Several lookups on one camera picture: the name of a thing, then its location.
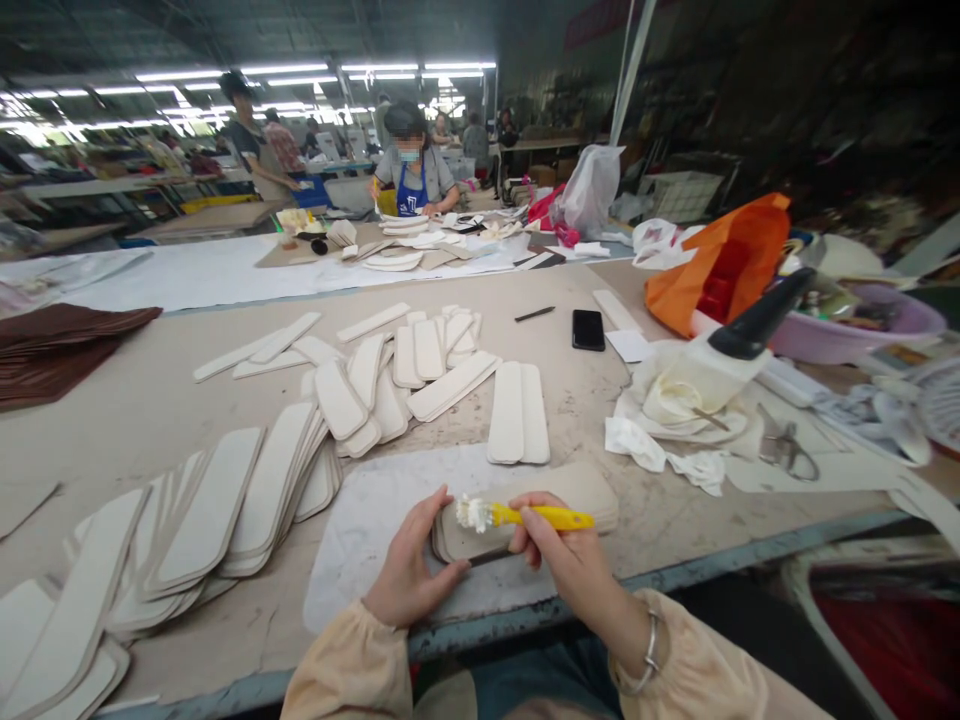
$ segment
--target scissors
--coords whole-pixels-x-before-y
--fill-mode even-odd
[[[759,405],[758,409],[773,426],[776,433],[763,437],[760,459],[768,465],[780,468],[794,480],[817,482],[820,479],[820,468],[810,456],[810,453],[800,447],[800,443],[797,442],[797,424],[790,421],[781,432],[777,430],[777,423],[766,411],[766,408]],[[769,447],[770,451],[764,453],[763,447]]]

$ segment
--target pink plastic basin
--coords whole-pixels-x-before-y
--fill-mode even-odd
[[[818,365],[850,363],[878,348],[939,335],[947,323],[936,310],[886,285],[862,285],[853,290],[864,300],[895,302],[900,314],[889,332],[864,330],[792,312],[771,340],[773,351]]]

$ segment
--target black hair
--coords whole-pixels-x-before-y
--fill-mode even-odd
[[[236,70],[231,70],[220,76],[220,91],[227,96],[227,100],[231,103],[237,95],[253,97],[253,90],[247,86],[243,76]]]
[[[423,136],[423,148],[430,146],[430,133],[427,131],[427,119],[416,103],[398,100],[383,117],[383,126],[395,138],[409,140],[415,135]]]

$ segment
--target woman's left hand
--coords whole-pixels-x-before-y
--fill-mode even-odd
[[[470,569],[469,560],[447,565],[430,576],[423,546],[441,509],[453,502],[443,485],[407,513],[387,551],[380,576],[363,599],[367,610],[384,625],[408,628],[446,600]]]

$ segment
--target beige sleeve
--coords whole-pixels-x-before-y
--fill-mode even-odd
[[[407,631],[382,624],[355,600],[300,661],[280,718],[408,718],[412,712]]]
[[[636,596],[656,610],[668,628],[669,649],[661,672],[639,695],[610,658],[626,720],[652,718],[829,718],[800,691],[697,620],[679,603],[653,590]]]

